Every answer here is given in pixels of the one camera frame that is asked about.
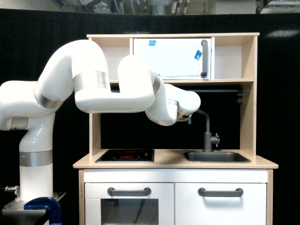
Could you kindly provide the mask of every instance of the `blue sticker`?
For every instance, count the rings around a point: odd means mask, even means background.
[[[195,59],[199,60],[201,56],[202,56],[202,52],[197,50],[196,55],[195,55]]]
[[[156,41],[149,41],[149,46],[155,46]]]

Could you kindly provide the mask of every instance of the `ceiling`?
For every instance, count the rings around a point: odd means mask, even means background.
[[[0,8],[128,15],[299,13],[300,0],[0,0]]]

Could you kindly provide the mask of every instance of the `sink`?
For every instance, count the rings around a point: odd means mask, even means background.
[[[235,152],[186,152],[188,161],[196,163],[250,163],[251,161]]]

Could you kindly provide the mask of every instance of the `drawer handle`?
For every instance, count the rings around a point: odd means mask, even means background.
[[[125,191],[125,190],[115,190],[113,187],[110,187],[107,190],[107,193],[110,196],[148,196],[151,194],[151,189],[149,187],[146,187],[142,191]]]
[[[201,45],[203,47],[203,55],[202,55],[202,72],[200,74],[201,78],[207,77],[208,73],[208,66],[209,66],[209,61],[208,61],[208,42],[207,40],[203,40],[201,42]]]
[[[241,197],[244,191],[237,188],[235,191],[207,191],[204,188],[198,190],[198,194],[203,197]]]

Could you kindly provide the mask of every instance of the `white cabinet door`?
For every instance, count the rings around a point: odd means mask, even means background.
[[[241,193],[236,191],[238,188],[243,194],[241,197],[200,196],[200,188],[205,190],[203,195],[238,195]],[[176,183],[175,224],[266,225],[266,184]]]

